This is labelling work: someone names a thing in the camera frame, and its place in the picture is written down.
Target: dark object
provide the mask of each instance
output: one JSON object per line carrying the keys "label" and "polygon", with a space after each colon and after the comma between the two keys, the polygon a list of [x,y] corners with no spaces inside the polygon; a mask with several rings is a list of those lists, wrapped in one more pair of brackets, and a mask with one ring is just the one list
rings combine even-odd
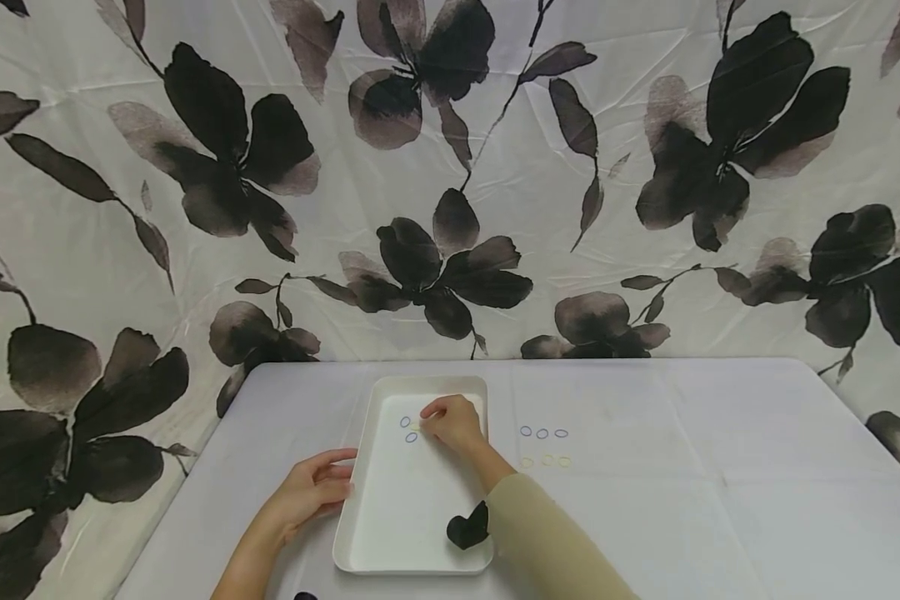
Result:
{"label": "dark object", "polygon": [[463,518],[458,514],[450,519],[450,523],[447,524],[447,538],[461,550],[473,548],[489,536],[488,520],[487,502],[481,502],[470,513],[470,518]]}

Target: hand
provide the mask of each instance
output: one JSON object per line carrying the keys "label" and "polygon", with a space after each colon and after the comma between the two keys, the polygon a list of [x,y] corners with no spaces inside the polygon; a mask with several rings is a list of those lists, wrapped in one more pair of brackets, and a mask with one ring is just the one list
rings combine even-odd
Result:
{"label": "hand", "polygon": [[336,463],[356,456],[356,448],[341,448],[298,462],[250,527],[268,537],[279,536],[280,543],[286,544],[306,523],[340,510],[350,495],[353,467]]}
{"label": "hand", "polygon": [[420,418],[424,419],[420,426],[425,432],[464,457],[487,446],[477,409],[460,394],[433,400],[420,411]]}

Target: right hand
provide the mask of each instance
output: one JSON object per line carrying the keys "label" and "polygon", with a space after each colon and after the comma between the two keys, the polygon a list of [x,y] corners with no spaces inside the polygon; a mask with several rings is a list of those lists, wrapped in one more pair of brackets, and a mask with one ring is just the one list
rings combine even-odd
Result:
{"label": "right hand", "polygon": [[420,426],[425,432],[462,456],[487,444],[477,409],[461,394],[433,400],[420,411],[420,418],[423,419]]}

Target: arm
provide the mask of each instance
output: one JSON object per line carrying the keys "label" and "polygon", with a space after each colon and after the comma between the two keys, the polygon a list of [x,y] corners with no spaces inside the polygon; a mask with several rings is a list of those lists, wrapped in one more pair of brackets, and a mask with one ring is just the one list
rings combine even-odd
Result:
{"label": "arm", "polygon": [[243,533],[211,600],[263,600],[280,550],[311,520],[340,510],[353,467],[336,463],[356,456],[328,450],[294,466]]}
{"label": "arm", "polygon": [[462,396],[426,406],[423,430],[467,460],[487,493],[489,532],[501,555],[548,600],[634,600],[600,548],[530,477],[490,447]]}

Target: left hand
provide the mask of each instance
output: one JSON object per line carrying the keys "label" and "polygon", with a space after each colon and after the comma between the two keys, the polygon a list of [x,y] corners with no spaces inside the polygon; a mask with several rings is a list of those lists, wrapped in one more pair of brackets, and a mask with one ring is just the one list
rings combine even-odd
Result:
{"label": "left hand", "polygon": [[353,467],[336,463],[356,456],[356,448],[340,448],[298,462],[262,505],[252,527],[278,535],[280,543],[286,544],[306,523],[340,510],[350,495]]}

